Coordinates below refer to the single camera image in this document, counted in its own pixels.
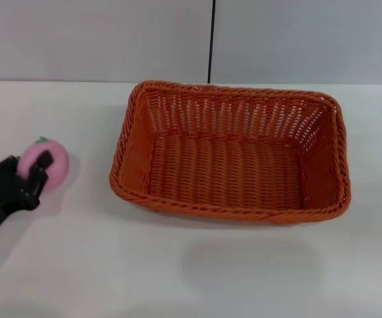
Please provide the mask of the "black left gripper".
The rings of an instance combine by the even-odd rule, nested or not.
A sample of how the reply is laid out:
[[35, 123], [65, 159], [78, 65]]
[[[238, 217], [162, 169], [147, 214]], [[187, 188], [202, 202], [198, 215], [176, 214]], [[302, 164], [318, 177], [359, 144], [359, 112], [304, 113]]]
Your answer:
[[10, 155], [0, 162], [0, 217], [4, 219], [18, 211], [35, 210], [40, 205], [39, 196], [49, 179], [46, 170], [54, 162], [49, 150], [42, 152], [30, 167], [26, 182], [16, 175], [19, 159]]

